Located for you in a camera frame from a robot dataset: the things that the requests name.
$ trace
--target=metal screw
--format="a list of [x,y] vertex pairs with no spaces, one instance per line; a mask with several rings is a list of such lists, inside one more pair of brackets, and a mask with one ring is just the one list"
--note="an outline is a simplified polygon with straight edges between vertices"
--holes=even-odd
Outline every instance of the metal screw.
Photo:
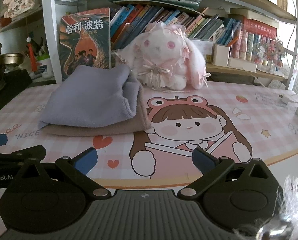
[[92,193],[97,197],[104,197],[108,195],[109,191],[105,188],[97,188]]
[[193,188],[183,188],[180,190],[180,193],[184,196],[194,196],[196,194],[196,191]]

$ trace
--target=red tassel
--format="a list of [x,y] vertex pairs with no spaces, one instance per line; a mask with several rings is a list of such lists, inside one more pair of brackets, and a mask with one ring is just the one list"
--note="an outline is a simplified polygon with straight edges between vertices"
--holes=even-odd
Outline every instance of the red tassel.
[[31,70],[32,71],[37,71],[37,62],[36,62],[36,58],[34,55],[34,52],[32,51],[32,47],[31,44],[28,43],[28,48],[29,48],[29,56],[30,56],[30,63],[31,63]]

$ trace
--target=gray-purple fabric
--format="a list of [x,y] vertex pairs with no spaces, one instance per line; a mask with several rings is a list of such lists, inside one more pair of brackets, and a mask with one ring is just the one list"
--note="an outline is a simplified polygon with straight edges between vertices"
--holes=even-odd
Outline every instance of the gray-purple fabric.
[[78,66],[50,96],[38,128],[48,124],[104,127],[136,115],[140,83],[130,68]]

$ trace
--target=gray ribbed surface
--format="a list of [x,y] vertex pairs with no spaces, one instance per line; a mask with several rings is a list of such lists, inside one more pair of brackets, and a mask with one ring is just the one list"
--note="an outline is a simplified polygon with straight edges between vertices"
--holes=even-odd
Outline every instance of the gray ribbed surface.
[[0,237],[0,240],[96,239],[236,240],[236,237],[209,222],[195,202],[176,198],[172,190],[118,190],[111,199],[94,201],[79,221],[60,231],[30,235],[10,229]]

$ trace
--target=harry potter book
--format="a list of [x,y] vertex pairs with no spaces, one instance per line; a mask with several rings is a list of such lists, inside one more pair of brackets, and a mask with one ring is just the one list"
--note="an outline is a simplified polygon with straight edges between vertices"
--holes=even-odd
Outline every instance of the harry potter book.
[[61,18],[60,64],[63,80],[79,65],[111,68],[109,8]]

